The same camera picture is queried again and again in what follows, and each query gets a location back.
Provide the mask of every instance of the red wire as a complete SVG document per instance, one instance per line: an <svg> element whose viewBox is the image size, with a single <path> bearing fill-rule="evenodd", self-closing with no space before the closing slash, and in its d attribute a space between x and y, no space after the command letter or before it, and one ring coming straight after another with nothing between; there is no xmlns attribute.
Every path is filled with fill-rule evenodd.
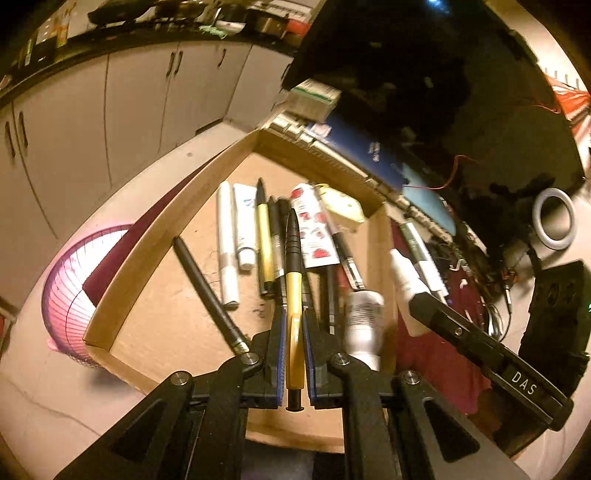
<svg viewBox="0 0 591 480"><path fill-rule="evenodd" d="M539 105L536 103L534 103L533 105L524 105L524 106L536 106L539 108L543 108L544 110L548 110L549 112L552 112L552 113L561 113L562 110L560 108L560 103L558 102L558 99L556 99L556 102L557 102L557 106L554 109L550 108L548 106ZM470 161L476 162L476 160L468 157L468 155L456 155L455 157L453 157L452 173L451 173L451 175L449 175L449 178L447 179L447 181L443 185L441 185L440 187L426 187L426 186L421 186L421 185L405 185L405 187L407 187L409 189L427 189L427 190L443 190L444 188L449 187L451 185L451 183L453 182L453 179L456 177L457 168L460 163L460 158L466 158Z"/></svg>
<svg viewBox="0 0 591 480"><path fill-rule="evenodd" d="M460 163L460 158L466 158L470 161L476 162L476 160L468 157L468 155L456 155L455 157L453 157L452 173L451 173L451 175L449 175L449 178L447 179L447 181L443 185L441 185L440 187L425 187L425 186L421 186L421 185L405 185L405 187L407 187L409 189L427 189L427 190L443 190L444 188L449 187L450 184L453 182L453 179L456 176L457 167L458 167L458 164Z"/></svg>

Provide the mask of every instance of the white floor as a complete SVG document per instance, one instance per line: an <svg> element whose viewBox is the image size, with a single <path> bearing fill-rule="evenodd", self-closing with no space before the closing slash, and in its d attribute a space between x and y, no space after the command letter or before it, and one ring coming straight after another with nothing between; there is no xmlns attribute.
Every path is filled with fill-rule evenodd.
<svg viewBox="0 0 591 480"><path fill-rule="evenodd" d="M181 145L113 195L60 254L98 230L135 222L186 175L244 135L219 124ZM38 480L53 479L143 398L111 374L49 350L40 307L47 273L22 308L0 361L0 432Z"/></svg>

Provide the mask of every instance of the cabinet handle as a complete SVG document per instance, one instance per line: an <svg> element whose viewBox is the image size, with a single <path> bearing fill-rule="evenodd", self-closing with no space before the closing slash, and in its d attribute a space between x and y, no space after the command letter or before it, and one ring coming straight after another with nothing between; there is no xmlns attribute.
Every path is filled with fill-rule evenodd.
<svg viewBox="0 0 591 480"><path fill-rule="evenodd" d="M226 52L227 52L227 50L224 48L223 53L222 53L222 59L220 60L220 63L217 64L217 68L222 66L223 59L226 58Z"/></svg>
<svg viewBox="0 0 591 480"><path fill-rule="evenodd" d="M16 150L14 150L14 144L12 143L12 135L10 133L10 123L6 122L6 125L4 125L4 128L6 130L6 136L8 137L8 143L10 144L10 154L12 155L13 158L15 158L17 156L17 152L16 152Z"/></svg>
<svg viewBox="0 0 591 480"><path fill-rule="evenodd" d="M22 130L22 142L25 145L25 148L29 147L29 140L27 138L27 130L25 129L25 116L20 112L18 114L18 121L21 123L21 130Z"/></svg>
<svg viewBox="0 0 591 480"><path fill-rule="evenodd" d="M175 52L172 52L170 54L170 62L168 63L168 71L166 72L166 78L170 77L170 73L173 71L175 54L176 54Z"/></svg>
<svg viewBox="0 0 591 480"><path fill-rule="evenodd" d="M285 70L283 70L283 73L281 74L281 81L283 82L283 79L285 78L285 75L287 74L287 69L291 67L291 63L287 64L287 67L285 67Z"/></svg>
<svg viewBox="0 0 591 480"><path fill-rule="evenodd" d="M178 52L178 63L177 63L177 68L174 71L174 74L176 75L178 73L178 69L181 67L181 62L183 61L183 51L181 50L180 52Z"/></svg>

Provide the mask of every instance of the white bottle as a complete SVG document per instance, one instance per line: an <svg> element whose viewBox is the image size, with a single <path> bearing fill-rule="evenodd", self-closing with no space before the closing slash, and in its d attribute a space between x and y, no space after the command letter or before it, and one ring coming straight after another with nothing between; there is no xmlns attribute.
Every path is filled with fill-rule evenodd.
<svg viewBox="0 0 591 480"><path fill-rule="evenodd" d="M384 331L384 297L369 290L354 291L347 302L345 348L347 353L379 370L379 350Z"/></svg>
<svg viewBox="0 0 591 480"><path fill-rule="evenodd" d="M396 304L406 324L408 334L411 337L418 337L430 332L431 330L413 318L408 310L408 302L417 293L431 293L428 287L421 281L413 267L413 263L408 258L403 257L395 248L390 250L390 268L396 288Z"/></svg>

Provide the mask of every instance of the pink lamp shade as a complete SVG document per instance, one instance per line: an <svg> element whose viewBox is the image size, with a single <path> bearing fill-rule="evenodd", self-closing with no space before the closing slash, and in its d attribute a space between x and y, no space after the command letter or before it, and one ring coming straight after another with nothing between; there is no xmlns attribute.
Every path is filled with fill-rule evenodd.
<svg viewBox="0 0 591 480"><path fill-rule="evenodd" d="M51 269L41 298L43 322L52 350L94 365L83 337L95 306L82 284L131 225L106 228L87 236L63 254Z"/></svg>

